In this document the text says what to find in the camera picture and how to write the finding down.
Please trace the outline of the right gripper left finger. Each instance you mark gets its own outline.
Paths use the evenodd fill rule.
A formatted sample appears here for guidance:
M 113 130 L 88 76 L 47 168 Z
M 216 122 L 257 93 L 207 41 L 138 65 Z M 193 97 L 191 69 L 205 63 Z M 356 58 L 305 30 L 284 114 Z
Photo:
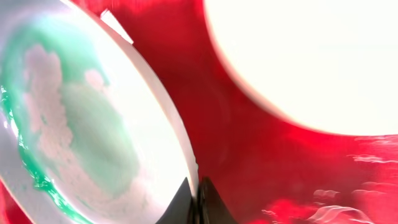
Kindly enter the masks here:
M 192 224 L 192 194 L 185 178 L 164 214 L 155 224 Z

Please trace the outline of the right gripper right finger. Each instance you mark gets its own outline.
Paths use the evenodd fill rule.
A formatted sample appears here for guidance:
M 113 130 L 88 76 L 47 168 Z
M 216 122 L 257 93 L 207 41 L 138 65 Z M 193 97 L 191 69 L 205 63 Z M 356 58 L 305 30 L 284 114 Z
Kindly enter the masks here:
M 199 224 L 238 224 L 209 177 L 201 181 L 198 194 Z

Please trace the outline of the light blue plate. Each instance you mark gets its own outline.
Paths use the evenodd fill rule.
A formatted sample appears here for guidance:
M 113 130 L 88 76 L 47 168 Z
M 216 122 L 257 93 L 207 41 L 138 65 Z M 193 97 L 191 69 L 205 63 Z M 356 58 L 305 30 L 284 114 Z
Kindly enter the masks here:
M 153 224 L 195 156 L 140 53 L 71 1 L 1 2 L 1 180 L 33 223 Z

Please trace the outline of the white plate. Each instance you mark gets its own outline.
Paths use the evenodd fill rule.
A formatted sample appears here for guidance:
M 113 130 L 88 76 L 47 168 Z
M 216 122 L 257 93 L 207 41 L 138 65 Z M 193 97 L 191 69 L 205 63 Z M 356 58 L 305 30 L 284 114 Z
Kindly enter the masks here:
M 397 133 L 397 2 L 203 3 L 231 79 L 281 119 L 323 133 Z

